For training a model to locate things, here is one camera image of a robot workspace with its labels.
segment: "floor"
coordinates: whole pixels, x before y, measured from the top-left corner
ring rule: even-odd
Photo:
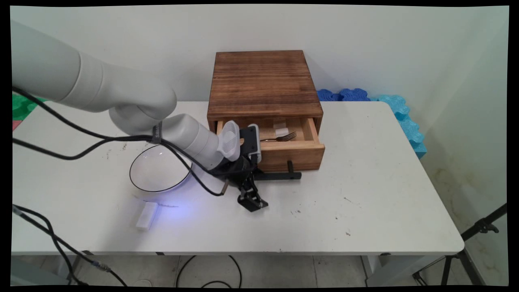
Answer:
[[[58,256],[17,257],[41,269],[52,271]],[[130,286],[173,287],[176,275],[190,256],[91,256],[106,263]],[[360,256],[234,256],[242,272],[242,288],[315,288],[365,287],[365,273]],[[421,274],[429,285],[439,285],[442,260]],[[75,272],[78,279],[90,285],[119,286],[110,274],[101,272],[85,261],[80,261]],[[197,256],[186,266],[179,279],[180,287],[201,287],[220,280],[236,288],[239,273],[227,256]],[[449,285],[470,285],[470,280],[459,260],[453,260]],[[410,276],[393,286],[416,286]],[[226,288],[220,283],[212,288]]]

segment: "black strap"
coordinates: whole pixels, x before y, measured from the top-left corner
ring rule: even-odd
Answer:
[[[162,121],[153,127],[153,144],[160,144],[162,141]]]

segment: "wooden box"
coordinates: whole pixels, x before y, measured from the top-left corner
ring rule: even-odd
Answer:
[[[218,52],[214,63],[207,120],[219,134],[225,122],[240,128],[255,123],[259,138],[275,138],[274,123],[285,121],[297,137],[261,142],[263,171],[319,169],[324,145],[319,142],[323,111],[303,51]]]

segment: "white wall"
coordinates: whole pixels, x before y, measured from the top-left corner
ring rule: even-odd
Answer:
[[[160,75],[180,100],[209,98],[217,51],[302,49],[317,90],[400,94],[418,113],[466,46],[467,32],[487,12],[348,5],[14,6],[11,19],[106,62]]]
[[[461,231],[506,200],[508,14],[508,7],[11,7],[13,20],[161,76],[180,100],[207,100],[214,54],[243,50],[302,49],[317,89],[402,95],[426,134],[424,168]],[[490,283],[508,283],[503,221],[498,235],[468,243]]]
[[[421,162],[460,232],[507,202],[508,15],[425,137]],[[467,250],[489,285],[508,285],[507,216],[499,233],[478,234]]]

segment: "green foam mat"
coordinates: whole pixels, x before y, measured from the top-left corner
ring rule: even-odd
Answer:
[[[46,99],[37,97],[40,101],[46,101]],[[37,104],[30,101],[29,99],[17,94],[12,93],[12,120],[23,121],[35,108]]]

